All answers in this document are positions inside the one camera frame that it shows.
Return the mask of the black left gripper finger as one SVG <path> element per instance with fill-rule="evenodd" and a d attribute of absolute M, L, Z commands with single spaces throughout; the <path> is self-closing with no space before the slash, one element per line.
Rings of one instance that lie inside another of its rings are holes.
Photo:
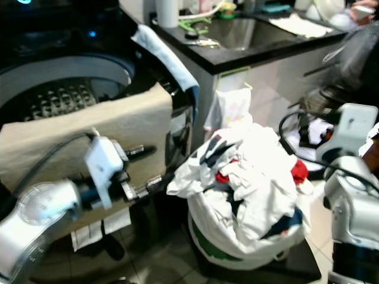
<path fill-rule="evenodd" d="M 138 199 L 145 198 L 160 192 L 164 192 L 167 189 L 168 184 L 173 181 L 174 172 L 166 173 L 160 176 L 150 178 L 136 189 L 136 197 Z"/>
<path fill-rule="evenodd" d="M 149 157 L 157 151 L 156 146 L 151 144 L 141 144 L 132 149 L 127 149 L 127 158 L 128 160 L 141 160 Z"/>

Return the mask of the long white garment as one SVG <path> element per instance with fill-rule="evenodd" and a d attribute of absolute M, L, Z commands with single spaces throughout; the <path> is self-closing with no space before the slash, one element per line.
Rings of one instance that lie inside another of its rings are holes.
<path fill-rule="evenodd" d="M 221 186 L 235 201 L 292 206 L 300 197 L 291 173 L 296 162 L 273 129 L 239 122 L 198 146 L 174 171 L 167 193 L 190 198 Z"/>

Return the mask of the person in grey clothes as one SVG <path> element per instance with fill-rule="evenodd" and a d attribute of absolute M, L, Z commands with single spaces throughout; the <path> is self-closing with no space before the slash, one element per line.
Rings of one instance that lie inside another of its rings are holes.
<path fill-rule="evenodd" d="M 355 28 L 322 60 L 334 64 L 322 94 L 334 103 L 379 108 L 379 0 L 351 0 Z"/>

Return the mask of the black top-load washing machine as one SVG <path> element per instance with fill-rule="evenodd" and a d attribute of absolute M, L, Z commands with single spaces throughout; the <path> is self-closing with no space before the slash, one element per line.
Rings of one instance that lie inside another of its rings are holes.
<path fill-rule="evenodd" d="M 191 95 L 181 90 L 159 59 L 131 40 L 140 22 L 124 12 L 118 0 L 10 0 L 4 3 L 2 17 L 2 127 L 70 114 L 159 85 L 172 98 L 165 174 L 187 158 L 196 117 Z M 0 196 L 3 191 L 9 190 L 0 184 Z M 154 195 L 115 200 L 108 210 L 99 206 L 85 211 L 55 235 L 50 246 L 82 227 L 102 224 L 105 217 L 124 208 L 143 205 Z M 0 222 L 8 213 L 0 205 Z M 103 229 L 102 233 L 97 244 L 114 259 L 121 259 L 123 246 Z M 45 254 L 36 260 L 22 284 L 31 284 L 44 259 Z"/>

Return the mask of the green clothes hanger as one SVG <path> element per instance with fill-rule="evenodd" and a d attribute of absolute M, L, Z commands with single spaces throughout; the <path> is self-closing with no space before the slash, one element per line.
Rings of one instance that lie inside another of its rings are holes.
<path fill-rule="evenodd" d="M 178 26 L 187 32 L 193 31 L 198 34 L 206 34 L 211 23 L 211 17 L 198 17 L 193 19 L 179 20 Z"/>

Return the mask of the beige towel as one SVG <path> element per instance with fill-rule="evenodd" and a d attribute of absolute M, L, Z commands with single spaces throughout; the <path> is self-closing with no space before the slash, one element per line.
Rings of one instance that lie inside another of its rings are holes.
<path fill-rule="evenodd" d="M 87 178 L 85 156 L 89 140 L 79 138 L 78 134 L 97 130 L 125 150 L 155 147 L 154 153 L 130 160 L 127 166 L 129 185 L 141 195 L 149 182 L 167 170 L 166 140 L 171 118 L 171 96 L 163 87 L 154 85 L 137 95 L 102 102 L 70 114 L 5 124 L 0 132 L 0 184 L 13 193 L 20 193 L 18 184 L 27 171 L 59 143 L 65 146 L 45 162 L 29 185 Z"/>

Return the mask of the red garment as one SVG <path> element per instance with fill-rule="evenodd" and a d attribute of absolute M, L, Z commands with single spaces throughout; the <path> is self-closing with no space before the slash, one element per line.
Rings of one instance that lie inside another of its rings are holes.
<path fill-rule="evenodd" d="M 293 168 L 291 169 L 291 175 L 293 178 L 293 182 L 296 185 L 303 184 L 303 182 L 308 179 L 309 171 L 306 168 L 305 163 L 303 163 L 301 160 L 297 160 Z M 216 173 L 216 181 L 219 181 L 220 183 L 228 183 L 230 181 L 230 178 L 228 175 L 224 175 L 220 172 Z"/>

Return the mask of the white towel label tag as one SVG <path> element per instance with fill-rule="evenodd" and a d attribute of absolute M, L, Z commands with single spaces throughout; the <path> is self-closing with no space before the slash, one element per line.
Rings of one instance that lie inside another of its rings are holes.
<path fill-rule="evenodd" d="M 111 234 L 121 229 L 129 227 L 132 224 L 130 209 L 124 208 L 121 211 L 115 212 L 102 221 L 102 229 L 105 234 Z"/>
<path fill-rule="evenodd" d="M 85 248 L 102 239 L 102 224 L 90 224 L 70 234 L 73 251 Z"/>

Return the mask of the white laundry basket green print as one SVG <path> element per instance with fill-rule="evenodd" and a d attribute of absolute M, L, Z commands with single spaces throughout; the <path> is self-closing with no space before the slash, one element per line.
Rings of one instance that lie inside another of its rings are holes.
<path fill-rule="evenodd" d="M 300 225 L 290 227 L 281 235 L 261 239 L 277 221 L 265 227 L 262 232 L 250 233 L 238 220 L 233 219 L 230 225 L 225 224 L 201 193 L 193 195 L 187 203 L 190 232 L 195 244 L 200 246 L 201 254 L 209 262 L 232 270 L 263 267 L 277 260 L 280 254 L 294 248 L 296 244 L 302 243 L 311 232 L 310 211 L 302 211 L 298 206 L 295 206 L 293 213 L 300 210 L 303 214 Z"/>

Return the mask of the light blue towel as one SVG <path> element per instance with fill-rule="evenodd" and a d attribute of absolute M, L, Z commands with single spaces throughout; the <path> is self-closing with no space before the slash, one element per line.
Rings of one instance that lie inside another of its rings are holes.
<path fill-rule="evenodd" d="M 176 80 L 179 87 L 185 93 L 191 95 L 193 103 L 193 114 L 198 113 L 198 95 L 200 85 L 190 71 L 182 64 L 181 60 L 171 49 L 163 43 L 159 35 L 150 27 L 144 24 L 137 24 L 136 31 L 131 37 L 139 46 L 146 49 L 167 68 L 171 76 Z"/>

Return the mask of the white printed hanging cloth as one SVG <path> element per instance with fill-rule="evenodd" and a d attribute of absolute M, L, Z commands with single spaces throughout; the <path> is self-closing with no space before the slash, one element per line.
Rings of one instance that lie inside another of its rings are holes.
<path fill-rule="evenodd" d="M 206 136 L 231 125 L 252 123 L 249 113 L 252 102 L 252 87 L 249 84 L 233 91 L 216 91 L 203 128 Z"/>

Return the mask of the dark blue garment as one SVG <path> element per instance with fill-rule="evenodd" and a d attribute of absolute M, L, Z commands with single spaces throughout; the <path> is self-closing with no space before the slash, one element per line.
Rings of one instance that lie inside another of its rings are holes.
<path fill-rule="evenodd" d="M 295 210 L 291 217 L 282 216 L 274 225 L 270 227 L 267 233 L 262 236 L 261 239 L 270 238 L 275 235 L 281 235 L 282 233 L 286 233 L 290 227 L 294 225 L 300 225 L 303 221 L 303 214 L 300 210 Z"/>

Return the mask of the white crumpled garment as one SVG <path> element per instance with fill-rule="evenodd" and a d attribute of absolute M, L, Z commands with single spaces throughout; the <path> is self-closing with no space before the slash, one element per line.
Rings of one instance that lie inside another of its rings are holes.
<path fill-rule="evenodd" d="M 249 232 L 262 232 L 265 227 L 276 222 L 284 215 L 290 216 L 295 206 L 302 211 L 309 210 L 309 201 L 314 195 L 314 184 L 306 179 L 303 184 L 296 185 L 300 197 L 292 206 L 272 206 L 267 204 L 254 204 L 252 201 L 235 201 L 229 189 L 214 186 L 201 194 L 207 198 L 209 205 L 216 209 L 217 217 L 230 225 L 233 219 L 241 222 Z"/>

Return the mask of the thin green cabinet hanger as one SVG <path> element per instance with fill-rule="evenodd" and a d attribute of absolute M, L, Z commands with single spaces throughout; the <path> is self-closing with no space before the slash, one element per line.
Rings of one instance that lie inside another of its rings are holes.
<path fill-rule="evenodd" d="M 220 92 L 235 91 L 237 89 L 251 88 L 247 83 L 251 67 L 241 67 L 221 72 L 217 75 L 216 90 Z"/>

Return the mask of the white cloth mat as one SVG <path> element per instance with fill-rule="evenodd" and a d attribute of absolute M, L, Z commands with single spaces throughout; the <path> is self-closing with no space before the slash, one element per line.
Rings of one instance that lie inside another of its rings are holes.
<path fill-rule="evenodd" d="M 290 14 L 289 17 L 278 17 L 268 21 L 279 29 L 305 38 L 319 38 L 334 31 L 333 28 L 303 19 L 298 14 Z"/>

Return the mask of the black counter with white cabinet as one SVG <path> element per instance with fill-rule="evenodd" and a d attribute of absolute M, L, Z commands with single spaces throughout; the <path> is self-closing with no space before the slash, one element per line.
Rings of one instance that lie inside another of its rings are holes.
<path fill-rule="evenodd" d="M 244 15 L 213 19 L 205 38 L 219 41 L 220 48 L 210 49 L 184 45 L 187 39 L 182 28 L 154 25 L 148 12 L 155 5 L 151 0 L 120 0 L 120 4 L 136 22 L 151 26 L 197 80 L 198 116 L 192 133 L 193 147 L 207 138 L 203 125 L 221 72 L 251 67 L 247 83 L 252 87 L 252 121 L 275 127 L 292 106 L 327 84 L 334 64 L 322 60 L 338 49 L 349 33 L 334 30 L 319 38 L 305 38 L 272 25 L 269 15 Z"/>

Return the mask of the metal scissors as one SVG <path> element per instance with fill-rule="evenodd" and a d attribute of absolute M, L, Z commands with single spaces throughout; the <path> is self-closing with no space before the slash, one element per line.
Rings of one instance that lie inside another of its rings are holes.
<path fill-rule="evenodd" d="M 198 46 L 201 48 L 216 49 L 220 48 L 220 43 L 217 40 L 212 40 L 211 38 L 197 38 L 196 40 L 187 40 L 184 45 L 188 46 Z"/>

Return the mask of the teal dish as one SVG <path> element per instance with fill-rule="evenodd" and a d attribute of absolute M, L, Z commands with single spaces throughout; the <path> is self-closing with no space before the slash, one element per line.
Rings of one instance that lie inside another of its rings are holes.
<path fill-rule="evenodd" d="M 277 14 L 287 12 L 291 8 L 289 4 L 263 4 L 258 11 L 263 14 Z"/>

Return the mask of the white paper roll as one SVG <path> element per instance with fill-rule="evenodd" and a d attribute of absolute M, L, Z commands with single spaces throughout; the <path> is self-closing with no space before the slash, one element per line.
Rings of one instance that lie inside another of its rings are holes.
<path fill-rule="evenodd" d="M 173 29 L 179 24 L 181 0 L 155 0 L 157 24 L 165 29 Z"/>

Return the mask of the yellow green sponge holder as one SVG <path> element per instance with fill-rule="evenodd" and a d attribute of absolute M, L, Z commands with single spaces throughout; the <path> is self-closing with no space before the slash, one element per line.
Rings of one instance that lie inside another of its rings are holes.
<path fill-rule="evenodd" d="M 223 2 L 216 6 L 216 16 L 222 19 L 232 19 L 236 16 L 237 5 L 233 2 Z"/>

